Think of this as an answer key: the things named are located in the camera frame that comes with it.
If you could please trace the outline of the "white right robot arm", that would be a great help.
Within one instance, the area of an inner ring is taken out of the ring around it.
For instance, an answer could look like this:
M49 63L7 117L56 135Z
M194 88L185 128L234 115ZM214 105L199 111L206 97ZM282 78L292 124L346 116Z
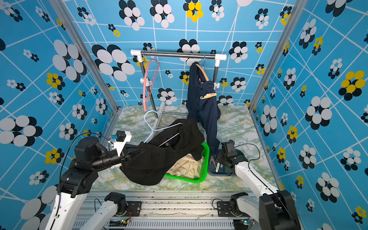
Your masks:
M251 160L238 153L235 142L230 140L221 144L216 161L229 168L251 189L256 199L246 192L231 196L232 215L244 214L260 224L262 230L300 230L301 224L292 195L279 190L265 180L251 165Z

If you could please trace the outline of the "black shorts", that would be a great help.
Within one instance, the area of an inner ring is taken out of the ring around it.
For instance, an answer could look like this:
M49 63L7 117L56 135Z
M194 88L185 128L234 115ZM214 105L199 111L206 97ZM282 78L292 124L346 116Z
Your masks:
M154 186L186 155L201 160L204 141L195 119L177 119L148 143L141 142L127 168L119 169L136 184Z

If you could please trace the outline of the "pink clothespin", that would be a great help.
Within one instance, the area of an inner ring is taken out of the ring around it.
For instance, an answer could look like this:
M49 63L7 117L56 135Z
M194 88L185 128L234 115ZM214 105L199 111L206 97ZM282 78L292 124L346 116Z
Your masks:
M210 159L209 159L209 165L213 165L214 167L217 166L213 156L211 156Z

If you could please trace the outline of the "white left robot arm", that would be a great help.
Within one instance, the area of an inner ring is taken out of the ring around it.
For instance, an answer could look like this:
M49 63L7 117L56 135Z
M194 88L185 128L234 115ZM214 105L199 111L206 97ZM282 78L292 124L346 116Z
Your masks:
M128 138L117 138L112 150L105 148L97 137L87 137L74 148L76 158L68 170L59 177L55 205L47 230L71 230L78 212L90 193L100 171L121 167L127 169L138 153L138 147L128 144ZM138 217L141 202L127 202L121 193L109 193L99 209L82 226L83 230L102 230L112 217L129 222Z

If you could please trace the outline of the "beige shorts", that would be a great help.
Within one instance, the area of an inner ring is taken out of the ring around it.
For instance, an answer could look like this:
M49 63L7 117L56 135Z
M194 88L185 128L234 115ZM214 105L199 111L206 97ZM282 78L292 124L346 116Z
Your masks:
M191 154L187 154L185 157L179 159L166 173L188 179L197 179L201 175L203 162L203 156L197 161Z

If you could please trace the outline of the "pink plastic hanger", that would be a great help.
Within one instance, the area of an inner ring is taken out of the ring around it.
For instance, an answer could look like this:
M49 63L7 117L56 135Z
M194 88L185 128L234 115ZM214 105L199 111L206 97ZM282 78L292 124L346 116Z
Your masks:
M156 105L154 103L154 99L152 96L152 90L155 84L157 74L159 72L160 63L156 59L147 60L144 54L142 54L141 57L138 58L138 61L141 67L141 72L143 74L143 78L141 79L140 82L143 84L142 99L143 99L144 111L148 110L149 103L151 103L152 109L156 111L157 109L156 109ZM150 69L151 64L153 65L155 69L152 72L153 76L149 77L149 69Z

